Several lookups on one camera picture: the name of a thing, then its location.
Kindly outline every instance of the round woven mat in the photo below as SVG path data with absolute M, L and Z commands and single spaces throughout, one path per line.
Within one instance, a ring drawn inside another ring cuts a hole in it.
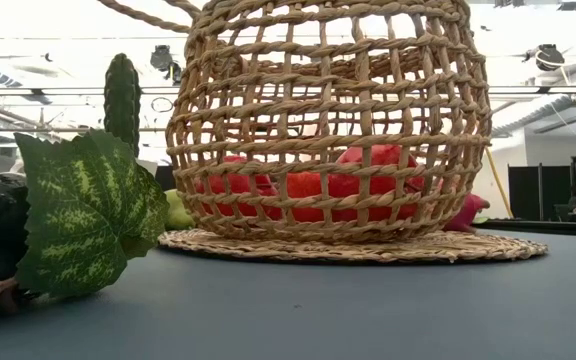
M 435 232 L 396 243 L 324 244 L 226 239 L 204 230 L 172 231 L 161 245 L 204 255 L 246 260 L 324 262 L 463 262 L 528 259 L 548 247 L 497 235 Z

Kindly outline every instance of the cactus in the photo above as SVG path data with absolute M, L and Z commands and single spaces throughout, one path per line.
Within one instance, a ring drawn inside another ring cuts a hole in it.
M 106 71 L 104 129 L 128 143 L 139 156 L 139 75 L 126 54 L 117 54 Z

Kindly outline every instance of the pink object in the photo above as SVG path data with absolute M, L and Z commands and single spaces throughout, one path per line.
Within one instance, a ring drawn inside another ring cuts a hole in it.
M 468 194 L 461 211 L 444 226 L 444 231 L 474 232 L 470 224 L 475 219 L 477 212 L 489 207 L 490 203 L 488 201 L 475 194 Z

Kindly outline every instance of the green variegated leaf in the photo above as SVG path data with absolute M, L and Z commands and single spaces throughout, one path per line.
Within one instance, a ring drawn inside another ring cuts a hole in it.
M 168 203 L 130 147 L 103 131 L 50 144 L 15 134 L 30 211 L 28 252 L 15 275 L 23 288 L 54 296 L 113 284 L 164 231 Z

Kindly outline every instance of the table surface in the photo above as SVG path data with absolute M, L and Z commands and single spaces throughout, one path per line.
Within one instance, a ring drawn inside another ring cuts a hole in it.
M 576 359 L 576 237 L 515 263 L 315 266 L 161 250 L 85 299 L 0 319 L 0 359 Z

